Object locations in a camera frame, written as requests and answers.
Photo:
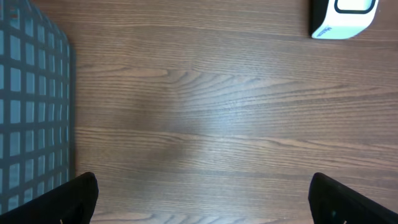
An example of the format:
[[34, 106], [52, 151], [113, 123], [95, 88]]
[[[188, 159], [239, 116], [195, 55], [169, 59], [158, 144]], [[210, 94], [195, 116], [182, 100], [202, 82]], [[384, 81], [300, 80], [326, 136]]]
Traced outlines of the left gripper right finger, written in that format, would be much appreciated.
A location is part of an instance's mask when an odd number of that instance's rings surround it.
[[308, 201], [314, 224], [397, 224], [397, 214], [353, 189], [317, 172]]

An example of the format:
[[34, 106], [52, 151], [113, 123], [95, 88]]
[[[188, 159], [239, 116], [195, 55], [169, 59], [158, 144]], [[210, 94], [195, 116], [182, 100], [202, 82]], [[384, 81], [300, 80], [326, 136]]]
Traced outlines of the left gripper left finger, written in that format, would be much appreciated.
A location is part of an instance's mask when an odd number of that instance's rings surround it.
[[57, 188], [1, 215], [1, 224], [89, 223], [98, 199], [94, 173], [85, 172]]

